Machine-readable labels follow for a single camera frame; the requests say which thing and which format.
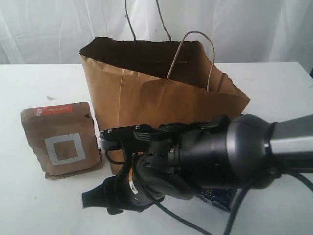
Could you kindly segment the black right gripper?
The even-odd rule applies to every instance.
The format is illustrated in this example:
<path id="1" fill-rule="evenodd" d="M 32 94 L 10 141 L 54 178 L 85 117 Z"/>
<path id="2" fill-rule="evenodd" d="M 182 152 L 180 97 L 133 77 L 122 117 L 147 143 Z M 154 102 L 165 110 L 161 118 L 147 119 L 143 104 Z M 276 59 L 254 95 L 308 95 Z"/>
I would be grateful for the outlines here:
<path id="1" fill-rule="evenodd" d="M 165 196 L 189 200 L 210 187 L 209 122 L 162 124 L 134 136 L 147 141 L 147 149 L 122 148 L 122 169 L 83 192 L 83 208 L 107 208 L 109 215 L 142 211 Z"/>

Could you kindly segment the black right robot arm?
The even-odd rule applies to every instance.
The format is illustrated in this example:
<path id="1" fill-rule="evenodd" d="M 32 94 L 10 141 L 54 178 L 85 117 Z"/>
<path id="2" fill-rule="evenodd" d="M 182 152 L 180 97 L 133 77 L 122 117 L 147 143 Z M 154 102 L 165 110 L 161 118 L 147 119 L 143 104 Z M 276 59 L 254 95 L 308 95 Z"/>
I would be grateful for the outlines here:
<path id="1" fill-rule="evenodd" d="M 209 122 L 117 127 L 100 133 L 105 153 L 122 150 L 122 168 L 82 193 L 84 208 L 141 212 L 165 196 L 189 200 L 205 188 L 266 188 L 284 168 L 313 170 L 313 117 L 268 123 L 254 115 Z"/>

